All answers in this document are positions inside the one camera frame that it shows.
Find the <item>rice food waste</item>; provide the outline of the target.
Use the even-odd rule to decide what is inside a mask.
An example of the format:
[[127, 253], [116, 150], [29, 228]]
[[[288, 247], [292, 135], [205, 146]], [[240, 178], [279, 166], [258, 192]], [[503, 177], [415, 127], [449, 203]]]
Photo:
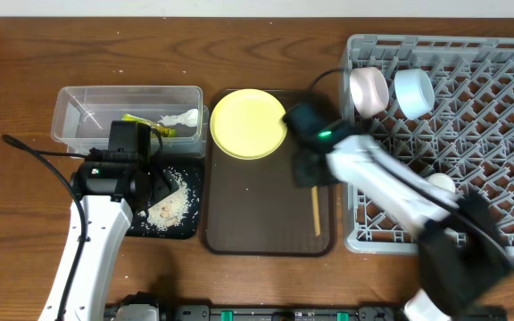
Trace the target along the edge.
[[184, 169], [175, 167], [170, 167], [169, 170], [178, 182], [179, 189], [148, 212], [141, 211], [137, 214], [139, 218], [145, 219], [142, 226], [148, 231], [169, 232], [172, 227], [185, 227], [187, 218], [194, 218], [198, 213], [195, 207], [199, 205], [200, 192], [194, 182], [189, 183], [189, 179], [196, 180], [199, 175], [188, 174]]

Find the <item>green orange snack wrapper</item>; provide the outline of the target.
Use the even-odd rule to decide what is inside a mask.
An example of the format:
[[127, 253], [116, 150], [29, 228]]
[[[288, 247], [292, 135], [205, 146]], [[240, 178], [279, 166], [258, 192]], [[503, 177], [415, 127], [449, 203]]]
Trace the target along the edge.
[[137, 116], [133, 116], [131, 114], [124, 114], [122, 116], [122, 120], [135, 121], [135, 122], [138, 122], [141, 124], [145, 124], [145, 125], [149, 126], [150, 128], [155, 129], [161, 135], [161, 137], [176, 137], [177, 136], [177, 131], [175, 129], [167, 128], [167, 127], [161, 125], [160, 123], [154, 122], [149, 119], [140, 118]]

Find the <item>wooden chopstick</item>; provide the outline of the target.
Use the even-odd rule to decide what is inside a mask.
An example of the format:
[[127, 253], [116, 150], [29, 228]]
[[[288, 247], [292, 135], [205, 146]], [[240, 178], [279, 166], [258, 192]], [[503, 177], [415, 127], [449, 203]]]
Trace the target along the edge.
[[319, 193], [318, 187], [313, 186], [311, 189], [311, 205], [312, 205], [312, 215], [313, 215], [313, 223], [314, 223], [314, 233], [316, 236], [320, 236], [320, 217], [319, 217]]

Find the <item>yellow plate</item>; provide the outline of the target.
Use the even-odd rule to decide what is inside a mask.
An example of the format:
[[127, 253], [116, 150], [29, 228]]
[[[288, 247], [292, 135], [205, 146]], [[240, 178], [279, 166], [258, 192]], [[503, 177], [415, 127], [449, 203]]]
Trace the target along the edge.
[[272, 94], [239, 89], [218, 100], [210, 117], [213, 142], [227, 155], [240, 160], [264, 158], [284, 142], [286, 110]]

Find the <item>white tissue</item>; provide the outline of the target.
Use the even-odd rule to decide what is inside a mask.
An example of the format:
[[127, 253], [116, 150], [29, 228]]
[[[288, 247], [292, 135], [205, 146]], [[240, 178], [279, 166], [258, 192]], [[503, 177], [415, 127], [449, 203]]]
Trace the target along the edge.
[[161, 123], [165, 127], [175, 127], [178, 125], [183, 125], [189, 128], [194, 128], [197, 126], [198, 119], [199, 111], [197, 109], [190, 109], [179, 115], [161, 116], [159, 123]]

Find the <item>light blue bowl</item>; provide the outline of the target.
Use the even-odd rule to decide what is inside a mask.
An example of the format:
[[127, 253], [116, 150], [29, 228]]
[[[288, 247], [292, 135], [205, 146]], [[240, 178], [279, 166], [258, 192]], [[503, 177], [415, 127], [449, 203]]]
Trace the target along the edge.
[[417, 119], [434, 107], [435, 94], [431, 80], [421, 69], [397, 71], [394, 92], [396, 102], [407, 119]]

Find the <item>small white green cup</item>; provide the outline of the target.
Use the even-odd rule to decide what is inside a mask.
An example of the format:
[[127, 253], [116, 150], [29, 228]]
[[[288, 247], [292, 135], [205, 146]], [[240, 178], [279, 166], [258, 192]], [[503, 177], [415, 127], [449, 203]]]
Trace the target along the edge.
[[456, 186], [451, 177], [443, 173], [435, 173], [427, 177], [427, 182], [452, 193], [456, 192]]

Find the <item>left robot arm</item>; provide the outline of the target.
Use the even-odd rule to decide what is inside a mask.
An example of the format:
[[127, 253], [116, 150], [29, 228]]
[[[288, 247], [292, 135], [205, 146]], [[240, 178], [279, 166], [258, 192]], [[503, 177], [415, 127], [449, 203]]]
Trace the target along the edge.
[[112, 271], [133, 217], [178, 190], [151, 149], [161, 133], [146, 124], [115, 120], [108, 145], [93, 148], [67, 184], [70, 229], [43, 320], [100, 320]]

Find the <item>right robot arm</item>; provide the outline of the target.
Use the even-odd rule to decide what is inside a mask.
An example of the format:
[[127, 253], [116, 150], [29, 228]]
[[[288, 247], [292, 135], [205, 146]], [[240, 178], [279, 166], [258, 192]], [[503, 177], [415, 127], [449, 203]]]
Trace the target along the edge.
[[458, 320], [514, 276], [514, 259], [480, 194], [460, 197], [432, 185], [372, 136], [316, 103], [298, 103], [282, 120], [299, 145], [293, 159], [297, 185], [357, 187], [415, 239], [419, 290], [405, 303], [404, 319]]

